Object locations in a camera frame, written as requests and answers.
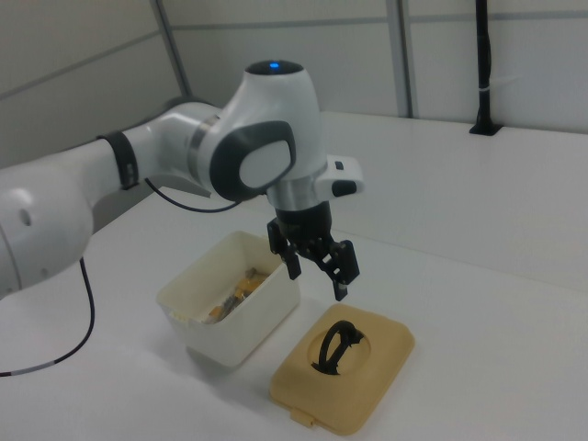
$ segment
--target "lid handle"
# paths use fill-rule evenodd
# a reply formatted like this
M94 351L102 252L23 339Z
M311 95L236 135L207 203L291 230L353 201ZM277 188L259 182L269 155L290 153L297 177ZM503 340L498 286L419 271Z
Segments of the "lid handle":
M341 343L337 348L334 350L331 358L327 359L327 353L329 352L329 346L333 341L333 337L336 334L341 335ZM331 326L331 329L327 332L327 335L324 336L324 340L322 340L321 344L321 352L319 354L319 362L312 363L312 367L322 372L323 374L327 375L339 375L337 372L337 366L339 360L345 353L348 347L351 345L355 345L359 343L359 341L363 338L363 334L359 332L356 327L347 320L341 320L340 322L335 323Z

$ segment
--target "black ring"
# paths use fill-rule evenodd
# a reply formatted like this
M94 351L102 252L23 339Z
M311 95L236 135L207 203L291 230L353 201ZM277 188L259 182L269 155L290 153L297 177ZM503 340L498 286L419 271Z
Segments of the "black ring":
M112 147L119 168L120 188L128 190L139 184L137 158L125 134L122 131L113 131L107 135L98 136L97 139L107 140Z

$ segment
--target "wall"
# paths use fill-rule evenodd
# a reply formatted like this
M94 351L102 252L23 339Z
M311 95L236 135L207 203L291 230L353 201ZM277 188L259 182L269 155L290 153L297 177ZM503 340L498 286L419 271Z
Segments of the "wall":
M192 92L224 106L252 62L311 74L323 110L407 116L395 1L164 0Z
M475 2L403 3L414 115L473 122ZM588 2L488 3L492 117L511 127L588 133Z
M128 126L180 95L150 2L0 3L0 168ZM149 194L116 195L99 228Z

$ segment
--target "white plastic container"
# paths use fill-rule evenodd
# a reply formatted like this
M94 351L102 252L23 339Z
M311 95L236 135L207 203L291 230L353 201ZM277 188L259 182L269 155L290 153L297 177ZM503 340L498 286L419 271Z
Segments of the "white plastic container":
M252 267L269 277L222 321L205 324ZM225 237L157 294L184 343L229 367L251 354L299 302L298 282L269 251L267 238L246 232Z

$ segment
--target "beige lid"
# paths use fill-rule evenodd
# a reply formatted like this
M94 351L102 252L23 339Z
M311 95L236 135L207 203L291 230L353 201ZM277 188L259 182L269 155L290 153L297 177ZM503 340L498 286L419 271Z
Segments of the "beige lid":
M336 323L339 332L334 329ZM358 343L354 343L353 327L360 332L356 334ZM327 334L335 337L324 345L320 360ZM413 347L414 337L402 323L337 304L284 360L272 378L269 393L301 424L317 424L338 435L353 434L376 408ZM333 363L341 352L338 363ZM336 375L320 371L333 369Z

